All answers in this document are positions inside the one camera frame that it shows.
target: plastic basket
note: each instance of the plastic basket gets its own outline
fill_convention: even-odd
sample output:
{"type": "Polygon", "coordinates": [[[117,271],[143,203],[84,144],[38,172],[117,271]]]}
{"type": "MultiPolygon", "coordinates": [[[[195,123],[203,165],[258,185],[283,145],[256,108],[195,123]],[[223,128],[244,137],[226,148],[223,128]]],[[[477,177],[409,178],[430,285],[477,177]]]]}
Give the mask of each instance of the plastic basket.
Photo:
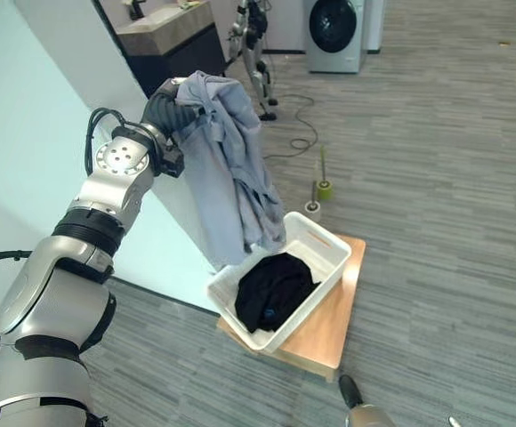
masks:
{"type": "Polygon", "coordinates": [[[351,256],[349,245],[300,213],[288,213],[284,224],[287,239],[280,252],[288,252],[304,261],[310,267],[313,281],[321,283],[277,331],[258,329],[250,334],[238,320],[234,308],[240,279],[271,253],[256,247],[241,264],[225,267],[217,273],[207,287],[208,296],[221,316],[252,350],[273,352],[279,347],[339,281],[345,262],[351,256]]]}

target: gray shirt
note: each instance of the gray shirt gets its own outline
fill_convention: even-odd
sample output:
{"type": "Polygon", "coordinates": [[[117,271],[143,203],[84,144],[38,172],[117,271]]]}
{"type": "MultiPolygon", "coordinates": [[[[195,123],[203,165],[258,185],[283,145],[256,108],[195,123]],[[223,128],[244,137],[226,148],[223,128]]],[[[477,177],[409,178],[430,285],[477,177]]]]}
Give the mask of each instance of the gray shirt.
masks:
{"type": "Polygon", "coordinates": [[[181,83],[176,101],[205,111],[178,134],[206,258],[222,266],[242,262],[252,244],[277,251],[286,241],[284,208],[262,159],[260,119],[242,84],[197,71],[181,83]]]}

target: small white cylinder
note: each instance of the small white cylinder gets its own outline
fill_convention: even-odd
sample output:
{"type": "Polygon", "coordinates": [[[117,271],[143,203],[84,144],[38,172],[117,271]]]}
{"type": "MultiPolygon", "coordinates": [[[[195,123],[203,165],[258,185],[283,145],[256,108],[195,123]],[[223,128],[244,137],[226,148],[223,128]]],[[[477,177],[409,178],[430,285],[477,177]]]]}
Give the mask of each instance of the small white cylinder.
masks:
{"type": "Polygon", "coordinates": [[[314,222],[321,221],[321,204],[310,201],[303,207],[304,215],[314,222]]]}

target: robot leg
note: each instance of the robot leg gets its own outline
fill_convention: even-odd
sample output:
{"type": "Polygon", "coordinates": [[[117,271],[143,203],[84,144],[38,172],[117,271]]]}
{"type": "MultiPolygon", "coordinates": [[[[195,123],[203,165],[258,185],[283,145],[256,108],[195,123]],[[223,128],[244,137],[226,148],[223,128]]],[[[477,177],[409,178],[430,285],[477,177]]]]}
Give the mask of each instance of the robot leg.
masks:
{"type": "Polygon", "coordinates": [[[264,83],[263,74],[256,69],[256,61],[254,56],[254,50],[250,49],[247,44],[242,47],[242,57],[244,59],[244,65],[246,66],[246,72],[250,77],[256,96],[260,105],[264,109],[264,114],[260,116],[262,121],[276,120],[276,114],[272,111],[270,104],[268,103],[268,93],[266,85],[264,83]]]}
{"type": "Polygon", "coordinates": [[[256,69],[262,74],[262,81],[264,82],[264,88],[266,92],[266,98],[268,99],[268,105],[278,105],[278,100],[272,95],[270,71],[268,65],[262,60],[262,46],[263,38],[260,37],[256,41],[256,47],[254,48],[254,60],[256,62],[256,69]]]}

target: black shoe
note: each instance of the black shoe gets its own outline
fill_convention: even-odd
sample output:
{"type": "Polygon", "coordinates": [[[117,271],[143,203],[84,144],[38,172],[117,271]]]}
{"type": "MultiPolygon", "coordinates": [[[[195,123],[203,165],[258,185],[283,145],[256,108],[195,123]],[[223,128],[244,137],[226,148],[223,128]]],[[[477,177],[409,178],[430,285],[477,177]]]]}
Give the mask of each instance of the black shoe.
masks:
{"type": "Polygon", "coordinates": [[[353,409],[356,405],[363,404],[361,392],[350,376],[341,375],[339,378],[339,390],[341,390],[345,405],[347,405],[349,409],[353,409]]]}
{"type": "Polygon", "coordinates": [[[263,122],[271,122],[272,120],[276,120],[276,113],[264,113],[260,116],[260,119],[263,122]]]}

